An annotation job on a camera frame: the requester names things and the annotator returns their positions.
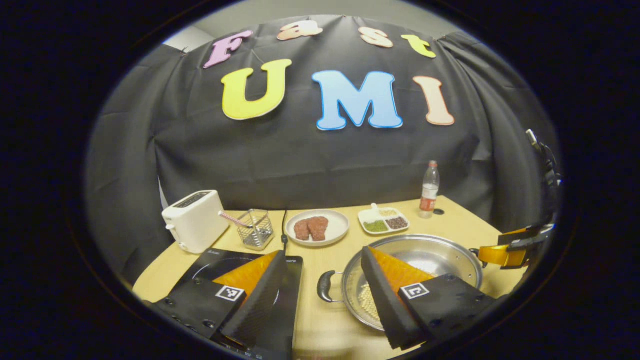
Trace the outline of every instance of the blue letter m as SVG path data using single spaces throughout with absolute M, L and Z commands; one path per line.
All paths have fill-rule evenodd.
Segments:
M 369 118 L 371 126 L 402 126 L 391 88 L 395 80 L 393 75 L 372 71 L 367 74 L 359 90 L 339 71 L 320 71 L 311 78 L 320 84 L 322 93 L 323 117 L 317 122 L 318 129 L 340 130 L 347 126 L 347 119 L 340 116 L 339 104 L 342 104 L 355 126 L 362 125 L 370 105 L 373 106 L 373 114 Z

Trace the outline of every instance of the table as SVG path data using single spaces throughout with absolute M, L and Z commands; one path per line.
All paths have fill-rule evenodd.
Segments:
M 360 323 L 347 307 L 341 303 L 322 301 L 316 293 L 318 278 L 329 270 L 343 271 L 351 258 L 364 245 L 397 234 L 431 234 L 459 243 L 467 249 L 496 245 L 500 232 L 447 197 L 438 196 L 436 206 L 445 211 L 444 215 L 433 215 L 429 219 L 418 216 L 420 200 L 408 200 L 379 207 L 392 207 L 402 212 L 410 221 L 409 229 L 379 236 L 372 236 L 362 229 L 358 221 L 358 212 L 370 209 L 370 205 L 334 208 L 349 219 L 347 235 L 337 243 L 327 247 L 304 247 L 293 241 L 287 245 L 287 255 L 301 256 L 304 259 L 296 330 L 294 336 L 294 359 L 310 359 L 321 356 L 323 359 L 389 359 L 414 350 L 392 350 L 387 338 L 381 331 L 371 329 Z M 287 219 L 305 210 L 290 210 Z M 244 211 L 228 211 L 239 217 Z M 270 211 L 275 237 L 262 252 L 243 247 L 236 227 L 231 225 L 212 247 L 222 250 L 268 254 L 282 249 L 282 219 L 284 211 Z M 157 302 L 166 297 L 178 280 L 199 255 L 180 250 L 177 243 L 168 247 L 140 275 L 133 292 L 142 300 Z M 525 269 L 499 270 L 500 266 L 489 264 L 483 270 L 482 292 L 499 297 L 511 292 L 520 281 Z M 330 296 L 341 300 L 340 275 L 332 278 Z

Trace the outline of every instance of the stainless steel pot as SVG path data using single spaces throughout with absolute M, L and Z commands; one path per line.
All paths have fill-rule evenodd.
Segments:
M 471 251 L 453 241 L 425 234 L 406 234 L 391 236 L 370 244 L 391 256 L 394 256 L 415 268 L 431 275 L 454 274 L 477 289 L 482 285 L 480 262 Z M 317 292 L 327 302 L 344 302 L 347 308 L 364 324 L 384 331 L 375 311 L 368 309 L 370 298 L 369 283 L 362 272 L 362 252 L 358 252 L 344 269 L 344 273 L 334 270 L 324 273 L 318 280 Z M 333 300 L 329 296 L 331 277 L 342 274 L 342 299 Z

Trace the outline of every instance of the wire basket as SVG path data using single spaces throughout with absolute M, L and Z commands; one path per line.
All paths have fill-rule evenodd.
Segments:
M 244 247 L 251 250 L 264 250 L 273 239 L 273 226 L 266 210 L 251 209 L 242 214 L 238 221 L 244 226 L 238 226 L 238 234 Z

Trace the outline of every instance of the white plate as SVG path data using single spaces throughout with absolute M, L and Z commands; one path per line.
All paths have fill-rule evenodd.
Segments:
M 296 232 L 294 231 L 293 227 L 300 220 L 312 217 L 325 217 L 327 220 L 329 220 L 329 225 L 327 226 L 326 232 L 324 233 L 325 240 L 312 241 L 311 236 L 309 237 L 309 240 L 296 239 Z M 287 231 L 287 235 L 289 235 L 289 239 L 291 239 L 294 243 L 299 243 L 300 245 L 309 247 L 320 247 L 333 244 L 342 239 L 347 234 L 347 230 L 349 230 L 349 219 L 347 219 L 347 217 L 343 214 L 340 214 L 339 212 L 334 210 L 309 210 L 290 218 L 287 221 L 285 230 Z
M 384 216 L 380 213 L 380 211 L 394 211 L 396 214 L 395 215 L 389 215 L 389 216 Z M 389 227 L 389 224 L 387 224 L 386 220 L 391 220 L 393 218 L 397 218 L 397 217 L 401 217 L 404 221 L 406 221 L 406 226 L 405 227 L 401 227 L 400 229 L 391 229 L 391 227 Z M 362 229 L 371 235 L 382 235 L 382 234 L 388 234 L 388 233 L 396 233 L 398 231 L 402 231 L 402 230 L 407 230 L 409 228 L 409 226 L 411 226 L 411 223 L 409 223 L 409 219 L 406 218 L 406 216 L 404 214 L 402 214 L 398 209 L 396 208 L 379 208 L 378 205 L 375 204 L 371 204 L 371 209 L 367 209 L 367 210 L 362 210 L 361 212 L 358 213 L 358 220 L 360 221 L 360 225 L 362 225 Z M 380 231 L 379 233 L 374 233 L 372 231 L 367 230 L 366 227 L 364 227 L 364 223 L 368 222 L 368 223 L 372 223 L 374 221 L 382 221 L 385 223 L 386 227 L 387 227 L 387 231 Z

